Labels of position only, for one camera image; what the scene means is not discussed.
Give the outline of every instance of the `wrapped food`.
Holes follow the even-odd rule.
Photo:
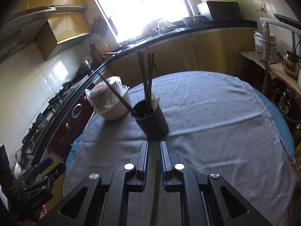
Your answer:
[[[111,76],[106,80],[119,94],[122,92],[121,79],[118,76]],[[92,90],[85,90],[87,99],[91,106],[101,112],[110,109],[118,102],[118,97],[112,92],[104,81],[101,81]]]

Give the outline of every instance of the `power outlet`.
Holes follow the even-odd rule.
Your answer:
[[[259,6],[258,3],[254,3],[254,6],[256,11],[261,11],[261,7]]]
[[[259,4],[260,10],[266,13],[265,4]]]

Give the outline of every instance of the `microwave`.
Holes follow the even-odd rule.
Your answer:
[[[197,7],[205,21],[243,19],[237,2],[206,1]]]

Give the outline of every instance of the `black cup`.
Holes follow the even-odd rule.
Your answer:
[[[147,140],[160,140],[167,135],[168,124],[159,105],[151,114],[147,111],[145,100],[136,104],[133,109],[139,116],[132,117],[146,134]]]

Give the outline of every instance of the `tablecloth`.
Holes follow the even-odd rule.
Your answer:
[[[169,152],[196,172],[220,173],[274,226],[278,226],[296,183],[294,159],[272,116],[252,87],[236,77],[183,72],[153,80],[153,93],[169,125]],[[144,98],[140,84],[129,91],[131,105]],[[145,134],[130,113],[116,122],[95,115],[66,172],[70,192],[92,172],[113,173],[140,151]],[[147,185],[130,193],[128,225],[149,225],[159,142],[149,144]],[[160,188],[157,226],[181,225],[179,193]]]

